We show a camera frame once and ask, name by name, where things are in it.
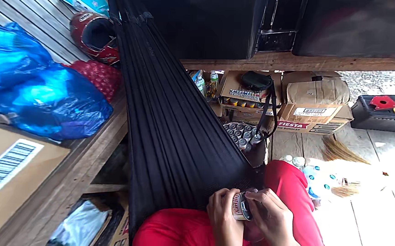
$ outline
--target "black pouch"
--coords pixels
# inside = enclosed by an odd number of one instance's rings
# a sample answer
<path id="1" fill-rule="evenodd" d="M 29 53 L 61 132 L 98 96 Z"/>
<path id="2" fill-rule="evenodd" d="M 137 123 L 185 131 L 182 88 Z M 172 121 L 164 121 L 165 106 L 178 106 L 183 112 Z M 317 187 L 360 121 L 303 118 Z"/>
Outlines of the black pouch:
<path id="1" fill-rule="evenodd" d="M 261 92 L 273 86 L 274 81 L 270 75 L 266 76 L 254 71 L 248 71 L 242 75 L 242 84 L 251 91 Z"/>
<path id="2" fill-rule="evenodd" d="M 269 108 L 269 103 L 272 103 L 272 112 L 274 118 L 274 128 L 271 132 L 263 131 L 263 139 L 270 137 L 277 130 L 277 96 L 275 93 L 274 80 L 270 75 L 259 74 L 254 71 L 248 71 L 242 76 L 243 86 L 255 92 L 261 92 L 269 89 L 270 93 L 266 98 L 265 105 L 263 106 L 263 114 L 258 122 L 257 129 L 260 130 L 261 125 L 268 115 L 266 112 Z"/>

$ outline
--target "hammock fabric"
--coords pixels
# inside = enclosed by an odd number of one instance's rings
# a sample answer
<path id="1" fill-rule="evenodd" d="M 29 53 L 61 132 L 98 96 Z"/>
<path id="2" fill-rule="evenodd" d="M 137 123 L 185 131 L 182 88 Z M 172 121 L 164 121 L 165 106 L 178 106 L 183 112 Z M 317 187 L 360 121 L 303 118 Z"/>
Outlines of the hammock fabric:
<path id="1" fill-rule="evenodd" d="M 249 188 L 252 168 L 169 51 L 151 14 L 130 0 L 109 4 L 128 102 L 132 239 L 160 209 L 204 210 L 218 189 Z"/>

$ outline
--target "red magnet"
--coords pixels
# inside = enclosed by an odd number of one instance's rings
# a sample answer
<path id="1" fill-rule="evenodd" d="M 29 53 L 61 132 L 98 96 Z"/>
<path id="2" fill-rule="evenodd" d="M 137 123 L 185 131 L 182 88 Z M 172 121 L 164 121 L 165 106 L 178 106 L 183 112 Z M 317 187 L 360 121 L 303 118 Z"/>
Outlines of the red magnet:
<path id="1" fill-rule="evenodd" d="M 395 108 L 395 101 L 387 95 L 375 96 L 369 104 L 375 105 L 374 110 L 389 110 Z"/>

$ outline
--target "person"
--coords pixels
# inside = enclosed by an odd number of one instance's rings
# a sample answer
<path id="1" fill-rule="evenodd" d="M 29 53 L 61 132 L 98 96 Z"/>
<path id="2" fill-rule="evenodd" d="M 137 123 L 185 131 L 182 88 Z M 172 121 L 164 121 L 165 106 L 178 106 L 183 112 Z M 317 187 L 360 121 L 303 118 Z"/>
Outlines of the person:
<path id="1" fill-rule="evenodd" d="M 249 223 L 232 215 L 232 200 L 240 190 L 221 189 L 210 197 L 206 212 L 174 208 L 151 215 L 133 245 L 323 246 L 304 174 L 274 160 L 267 164 L 264 179 L 266 189 L 245 194 L 253 217 Z"/>

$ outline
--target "toolbox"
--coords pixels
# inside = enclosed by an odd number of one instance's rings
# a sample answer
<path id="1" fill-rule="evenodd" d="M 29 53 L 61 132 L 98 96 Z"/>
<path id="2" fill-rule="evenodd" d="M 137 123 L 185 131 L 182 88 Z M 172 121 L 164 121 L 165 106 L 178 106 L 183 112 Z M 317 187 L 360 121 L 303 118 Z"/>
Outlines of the toolbox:
<path id="1" fill-rule="evenodd" d="M 374 97 L 373 95 L 359 96 L 351 108 L 354 117 L 351 127 L 395 132 L 395 109 L 375 110 L 375 105 L 370 105 Z M 395 95 L 389 97 L 395 101 Z"/>

